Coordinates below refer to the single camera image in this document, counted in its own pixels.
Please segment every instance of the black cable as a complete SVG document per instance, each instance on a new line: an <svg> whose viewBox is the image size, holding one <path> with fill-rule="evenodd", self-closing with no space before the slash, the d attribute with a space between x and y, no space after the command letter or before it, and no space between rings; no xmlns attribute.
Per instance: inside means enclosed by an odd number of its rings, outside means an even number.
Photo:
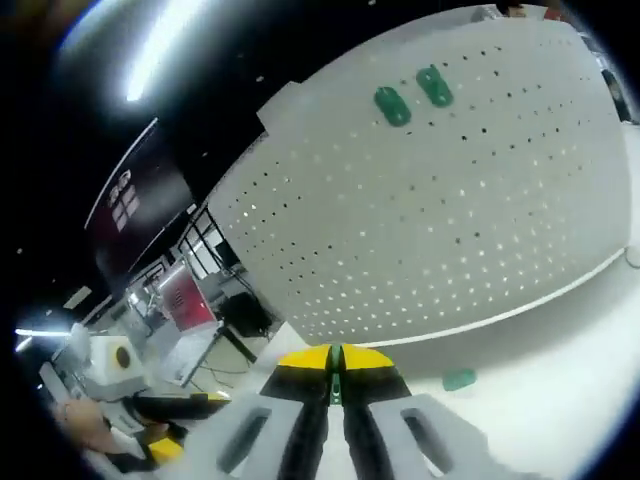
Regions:
<svg viewBox="0 0 640 480"><path fill-rule="evenodd" d="M249 370L244 370L242 372L231 372L228 370L219 370L217 368L205 367L203 365L200 365L199 368L204 368L205 370L209 370L211 372L226 373L227 375L242 375L243 373L247 373L249 371Z"/></svg>
<svg viewBox="0 0 640 480"><path fill-rule="evenodd" d="M232 390L233 390L233 385L230 385L230 384L228 384L228 383L226 383L226 382L222 382L222 381L220 381L220 380L218 379L218 377L216 377L216 374L214 373L214 371L213 371L213 370L211 370L211 375L213 375L214 380L215 380L216 382L218 382L220 385L224 385L225 387L230 388L230 389L232 389Z"/></svg>
<svg viewBox="0 0 640 480"><path fill-rule="evenodd" d="M634 270L640 270L640 265L634 265L633 263L631 263L631 260L629 260L629 256L627 255L628 253L629 247L625 248L624 250L624 260L627 262L627 265L629 265Z"/></svg>
<svg viewBox="0 0 640 480"><path fill-rule="evenodd" d="M196 382L194 382L193 380L191 380L189 383L190 383L191 385L193 385L194 387L196 387L196 390L198 390L198 391L200 391L200 392L204 393L204 390L202 390L198 385L196 385Z"/></svg>

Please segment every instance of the white machine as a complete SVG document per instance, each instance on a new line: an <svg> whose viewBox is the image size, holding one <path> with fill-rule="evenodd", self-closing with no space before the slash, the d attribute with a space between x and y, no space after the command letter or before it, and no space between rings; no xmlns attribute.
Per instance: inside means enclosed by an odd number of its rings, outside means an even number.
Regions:
<svg viewBox="0 0 640 480"><path fill-rule="evenodd" d="M94 400L112 402L148 388L144 367L125 336L90 336L75 324L69 347L82 365L79 377Z"/></svg>

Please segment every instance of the ceiling light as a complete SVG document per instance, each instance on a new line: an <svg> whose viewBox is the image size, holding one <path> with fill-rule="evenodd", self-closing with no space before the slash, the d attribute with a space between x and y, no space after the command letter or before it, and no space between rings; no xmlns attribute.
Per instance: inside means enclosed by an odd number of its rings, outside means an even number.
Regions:
<svg viewBox="0 0 640 480"><path fill-rule="evenodd" d="M127 87L127 101L136 102L144 93L149 78L162 64L167 52L189 21L195 17L204 0L171 0L153 25L151 33L134 62L133 75Z"/></svg>
<svg viewBox="0 0 640 480"><path fill-rule="evenodd" d="M27 348L29 346L29 344L31 343L31 341L33 340L33 337L28 337L25 338L23 341L21 341L18 346L16 347L16 352L21 352L22 350L24 350L25 348Z"/></svg>
<svg viewBox="0 0 640 480"><path fill-rule="evenodd" d="M16 328L16 335L30 337L68 337L69 332L46 332L42 330L27 330L24 328Z"/></svg>
<svg viewBox="0 0 640 480"><path fill-rule="evenodd" d="M78 291L76 291L76 293L74 293L71 296L71 298L69 298L69 300L67 300L62 307L68 310L73 310L78 305L80 305L80 303L85 298L87 298L90 294L91 294L91 289L85 285L82 288L80 288Z"/></svg>

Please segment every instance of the white pegboard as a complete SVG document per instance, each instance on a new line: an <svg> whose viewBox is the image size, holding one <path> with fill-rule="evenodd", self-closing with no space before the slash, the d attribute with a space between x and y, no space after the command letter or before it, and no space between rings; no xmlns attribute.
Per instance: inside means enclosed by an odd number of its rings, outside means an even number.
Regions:
<svg viewBox="0 0 640 480"><path fill-rule="evenodd" d="M626 245L620 124L569 25L483 22L338 63L209 204L307 342L474 328L581 283ZM448 108L415 81L431 64ZM406 126L377 109L382 86L409 106Z"/></svg>

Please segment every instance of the green peg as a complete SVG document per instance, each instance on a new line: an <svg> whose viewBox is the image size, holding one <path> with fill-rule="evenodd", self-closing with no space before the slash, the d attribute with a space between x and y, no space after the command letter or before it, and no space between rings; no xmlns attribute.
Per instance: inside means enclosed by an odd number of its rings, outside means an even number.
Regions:
<svg viewBox="0 0 640 480"><path fill-rule="evenodd" d="M398 92L391 87L379 87L373 96L387 122L394 127L402 127L411 120L411 111Z"/></svg>
<svg viewBox="0 0 640 480"><path fill-rule="evenodd" d="M476 382L476 372L470 368L462 368L447 372L442 376L442 387L447 392L454 392L473 385Z"/></svg>
<svg viewBox="0 0 640 480"><path fill-rule="evenodd" d="M436 107L448 107L453 103L453 94L435 65L418 70L416 81Z"/></svg>

